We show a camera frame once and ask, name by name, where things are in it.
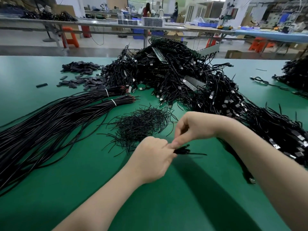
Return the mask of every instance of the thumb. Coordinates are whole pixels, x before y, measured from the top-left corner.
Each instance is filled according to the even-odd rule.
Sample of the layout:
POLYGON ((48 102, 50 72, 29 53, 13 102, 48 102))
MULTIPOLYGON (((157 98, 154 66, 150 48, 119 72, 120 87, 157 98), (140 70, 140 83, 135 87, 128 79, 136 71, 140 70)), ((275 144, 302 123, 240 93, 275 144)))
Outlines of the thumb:
POLYGON ((180 146, 184 145, 185 143, 188 143, 191 140, 193 140, 193 134, 191 130, 188 130, 184 134, 176 137, 170 145, 173 148, 179 148, 180 146))

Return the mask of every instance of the hand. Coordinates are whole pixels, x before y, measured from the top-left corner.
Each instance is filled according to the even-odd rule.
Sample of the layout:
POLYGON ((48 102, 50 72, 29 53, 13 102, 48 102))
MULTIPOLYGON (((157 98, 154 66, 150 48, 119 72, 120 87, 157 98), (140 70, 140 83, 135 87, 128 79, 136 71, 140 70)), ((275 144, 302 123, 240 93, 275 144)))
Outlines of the hand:
POLYGON ((187 112, 178 121, 174 140, 169 146, 178 148, 191 140, 216 137, 226 119, 229 118, 216 114, 187 112))
POLYGON ((126 163, 125 168, 134 174, 141 184, 153 182, 165 175, 177 156, 167 140, 146 137, 126 163))

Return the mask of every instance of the long dark hair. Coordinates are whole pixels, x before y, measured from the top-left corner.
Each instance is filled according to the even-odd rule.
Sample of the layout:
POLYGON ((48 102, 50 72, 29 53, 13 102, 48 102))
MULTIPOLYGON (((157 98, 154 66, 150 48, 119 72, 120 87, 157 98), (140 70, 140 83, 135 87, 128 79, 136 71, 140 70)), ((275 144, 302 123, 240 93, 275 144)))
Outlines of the long dark hair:
POLYGON ((151 13, 151 7, 150 7, 150 3, 149 2, 145 5, 145 10, 147 12, 151 13))

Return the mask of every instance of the white cable tie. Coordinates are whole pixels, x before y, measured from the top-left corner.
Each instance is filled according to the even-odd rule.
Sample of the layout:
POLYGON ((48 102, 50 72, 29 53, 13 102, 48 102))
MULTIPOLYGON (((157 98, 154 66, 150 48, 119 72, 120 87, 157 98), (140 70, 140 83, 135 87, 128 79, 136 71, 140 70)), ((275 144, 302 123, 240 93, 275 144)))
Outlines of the white cable tie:
POLYGON ((116 103, 115 103, 115 101, 113 100, 113 99, 111 99, 113 102, 114 102, 114 104, 115 104, 115 106, 116 106, 116 103))

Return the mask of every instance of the person's left hand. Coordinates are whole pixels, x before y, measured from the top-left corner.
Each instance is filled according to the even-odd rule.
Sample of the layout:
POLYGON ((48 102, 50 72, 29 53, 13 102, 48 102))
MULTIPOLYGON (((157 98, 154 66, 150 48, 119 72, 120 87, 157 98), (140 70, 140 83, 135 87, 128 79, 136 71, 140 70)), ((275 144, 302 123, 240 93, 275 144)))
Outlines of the person's left hand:
POLYGON ((153 182, 165 175, 177 156, 167 140, 146 137, 126 163, 125 168, 140 180, 141 184, 153 182))

